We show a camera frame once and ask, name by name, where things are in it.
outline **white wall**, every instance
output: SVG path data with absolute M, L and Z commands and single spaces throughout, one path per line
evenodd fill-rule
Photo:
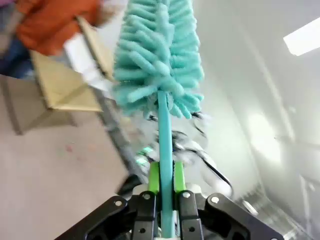
M 235 198 L 252 191 L 259 177 L 246 136 L 224 91 L 217 83 L 210 65 L 203 63 L 205 80 L 201 93 L 203 111 L 211 116 L 207 127 L 207 153 L 218 169 L 231 181 Z
M 196 12 L 202 57 L 247 139 L 252 116 L 272 128 L 279 157 L 251 145 L 268 197 L 305 226 L 317 216 L 306 215 L 314 199 L 301 179 L 320 184 L 320 49 L 297 57 L 283 37 L 320 17 L 320 2 L 201 0 Z

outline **person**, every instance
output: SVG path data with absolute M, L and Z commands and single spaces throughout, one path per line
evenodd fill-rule
M 0 32 L 0 75 L 23 78 L 33 69 L 29 50 L 57 56 L 64 43 L 79 32 L 76 16 L 91 25 L 105 24 L 119 6 L 101 0 L 17 0 Z

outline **teal handle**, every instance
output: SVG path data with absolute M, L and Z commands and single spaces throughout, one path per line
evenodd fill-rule
M 158 129 L 161 182 L 161 233 L 165 239 L 175 236 L 173 209 L 173 158 L 171 119 L 165 91 L 158 91 Z

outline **brush bristles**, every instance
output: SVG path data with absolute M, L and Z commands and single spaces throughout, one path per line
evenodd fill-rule
M 167 92 L 170 113 L 191 118 L 202 96 L 192 93 L 204 77 L 196 19 L 190 0 L 131 0 L 115 52 L 114 97 L 125 114 L 156 111 Z

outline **blue jeans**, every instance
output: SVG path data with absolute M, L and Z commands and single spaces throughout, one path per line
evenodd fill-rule
M 14 36 L 3 58 L 0 59 L 0 74 L 23 79 L 33 69 L 29 50 Z

